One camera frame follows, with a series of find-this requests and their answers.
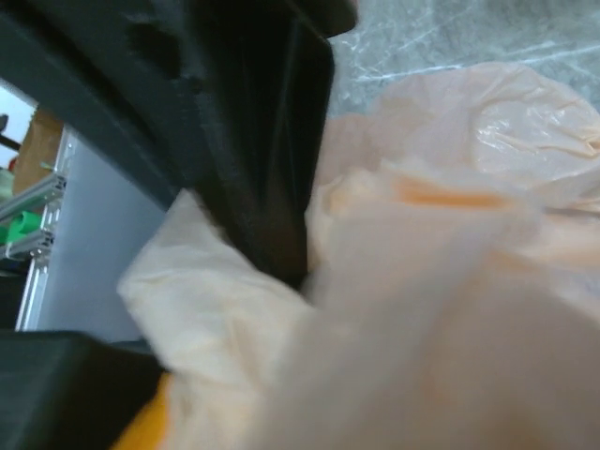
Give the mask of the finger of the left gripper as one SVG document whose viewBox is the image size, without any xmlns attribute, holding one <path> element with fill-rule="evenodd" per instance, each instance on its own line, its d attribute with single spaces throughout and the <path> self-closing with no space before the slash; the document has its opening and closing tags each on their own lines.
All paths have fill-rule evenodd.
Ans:
<svg viewBox="0 0 600 450">
<path fill-rule="evenodd" d="M 218 65 L 224 113 L 210 146 L 217 187 L 199 185 L 232 243 L 260 271 L 296 289 L 308 272 L 304 213 L 334 73 L 311 32 L 235 40 Z"/>
</svg>

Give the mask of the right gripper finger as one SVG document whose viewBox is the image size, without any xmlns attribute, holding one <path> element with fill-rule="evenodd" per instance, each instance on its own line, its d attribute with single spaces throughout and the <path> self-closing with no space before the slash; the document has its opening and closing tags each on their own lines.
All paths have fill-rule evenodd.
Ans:
<svg viewBox="0 0 600 450">
<path fill-rule="evenodd" d="M 1 334 L 1 446 L 108 449 L 155 394 L 154 355 L 75 332 Z"/>
</svg>

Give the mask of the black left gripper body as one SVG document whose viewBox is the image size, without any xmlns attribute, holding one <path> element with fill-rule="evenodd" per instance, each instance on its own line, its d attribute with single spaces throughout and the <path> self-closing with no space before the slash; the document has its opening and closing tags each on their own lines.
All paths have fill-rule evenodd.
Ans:
<svg viewBox="0 0 600 450">
<path fill-rule="evenodd" d="M 167 203 L 218 186 L 218 65 L 235 40 L 311 32 L 329 44 L 356 22 L 350 1 L 5 1 L 1 75 Z"/>
</svg>

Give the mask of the translucent orange plastic bag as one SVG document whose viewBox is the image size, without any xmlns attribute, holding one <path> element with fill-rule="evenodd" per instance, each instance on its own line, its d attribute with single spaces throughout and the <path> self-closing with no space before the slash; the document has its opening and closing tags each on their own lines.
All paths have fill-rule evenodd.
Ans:
<svg viewBox="0 0 600 450">
<path fill-rule="evenodd" d="M 325 128 L 303 292 L 182 191 L 118 291 L 167 372 L 119 449 L 595 449 L 599 114 L 516 64 Z"/>
</svg>

